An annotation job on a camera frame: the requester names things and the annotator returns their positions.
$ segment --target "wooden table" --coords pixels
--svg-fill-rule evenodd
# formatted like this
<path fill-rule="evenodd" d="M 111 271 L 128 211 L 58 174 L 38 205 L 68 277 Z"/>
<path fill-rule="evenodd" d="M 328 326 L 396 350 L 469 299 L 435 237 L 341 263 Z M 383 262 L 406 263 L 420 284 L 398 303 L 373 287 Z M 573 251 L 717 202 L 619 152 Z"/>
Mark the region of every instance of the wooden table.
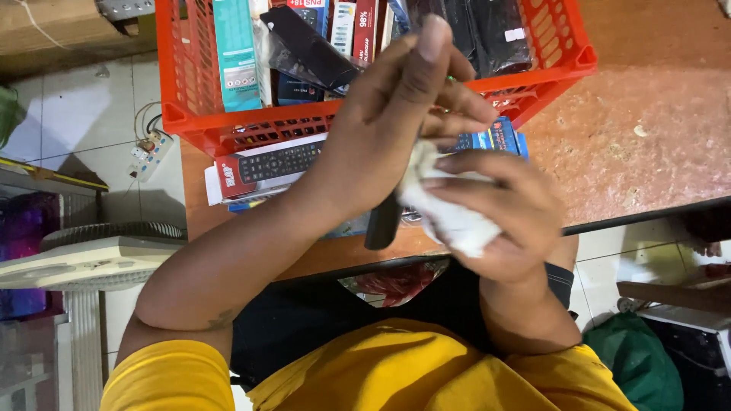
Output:
<path fill-rule="evenodd" d="M 728 198 L 731 21 L 716 0 L 580 3 L 599 73 L 521 129 L 531 161 L 562 192 L 567 232 Z M 193 239 L 234 214 L 208 206 L 203 170 L 212 159 L 184 141 L 181 153 Z M 380 252 L 363 248 L 361 235 L 334 238 L 318 241 L 280 279 L 443 253 L 418 227 L 401 228 Z"/>

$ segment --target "black shorts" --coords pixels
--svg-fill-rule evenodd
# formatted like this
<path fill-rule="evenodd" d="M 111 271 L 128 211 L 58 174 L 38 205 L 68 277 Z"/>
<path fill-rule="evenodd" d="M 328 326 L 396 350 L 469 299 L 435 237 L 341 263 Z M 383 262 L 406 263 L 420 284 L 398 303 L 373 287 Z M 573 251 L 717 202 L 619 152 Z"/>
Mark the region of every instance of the black shorts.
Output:
<path fill-rule="evenodd" d="M 546 263 L 548 285 L 569 308 L 574 274 Z M 270 284 L 234 320 L 231 371 L 250 389 L 330 340 L 387 318 L 438 324 L 485 353 L 499 355 L 480 311 L 479 277 L 456 260 L 402 306 L 376 308 L 336 280 Z"/>

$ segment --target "person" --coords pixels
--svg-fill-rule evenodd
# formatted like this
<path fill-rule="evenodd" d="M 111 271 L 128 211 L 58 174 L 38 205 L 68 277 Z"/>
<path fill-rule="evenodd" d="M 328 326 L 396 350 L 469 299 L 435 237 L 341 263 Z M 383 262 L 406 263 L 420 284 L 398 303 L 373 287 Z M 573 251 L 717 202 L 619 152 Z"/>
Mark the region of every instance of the person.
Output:
<path fill-rule="evenodd" d="M 634 410 L 549 287 L 549 276 L 566 280 L 547 274 L 555 266 L 546 259 L 558 250 L 570 269 L 576 250 L 575 241 L 572 251 L 561 246 L 563 209 L 548 178 L 492 151 L 464 151 L 438 166 L 498 184 L 423 182 L 504 230 L 482 257 L 452 250 L 461 274 L 442 274 L 402 306 L 422 307 L 432 321 L 381 314 L 387 318 L 339 336 L 305 324 L 295 324 L 296 332 L 267 327 L 286 311 L 278 304 L 297 304 L 268 285 L 318 238 L 389 195 L 419 131 L 434 138 L 491 125 L 495 110 L 462 84 L 474 76 L 449 25 L 434 15 L 421 35 L 384 50 L 352 84 L 322 153 L 297 183 L 201 235 L 151 276 L 101 410 L 233 410 L 229 362 L 255 385 L 247 388 L 255 410 Z M 435 104 L 449 111 L 435 112 Z M 451 287 L 430 309 L 418 303 Z M 342 313 L 314 323 L 352 328 L 349 301 Z M 455 311 L 471 302 L 474 311 Z M 301 307 L 289 315 L 308 311 L 307 303 Z M 321 347 L 308 346 L 317 340 Z"/>

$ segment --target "plastic basket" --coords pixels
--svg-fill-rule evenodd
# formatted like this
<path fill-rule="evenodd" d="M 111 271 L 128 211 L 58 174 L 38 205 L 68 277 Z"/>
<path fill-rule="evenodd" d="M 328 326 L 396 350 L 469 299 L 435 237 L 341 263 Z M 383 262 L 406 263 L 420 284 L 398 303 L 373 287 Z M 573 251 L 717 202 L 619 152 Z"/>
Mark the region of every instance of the plastic basket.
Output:
<path fill-rule="evenodd" d="M 467 83 L 516 128 L 596 71 L 596 54 L 577 0 L 518 3 L 533 69 Z M 162 120 L 167 132 L 215 157 L 328 130 L 340 101 L 225 113 L 212 5 L 187 4 L 185 16 L 183 0 L 156 2 Z"/>

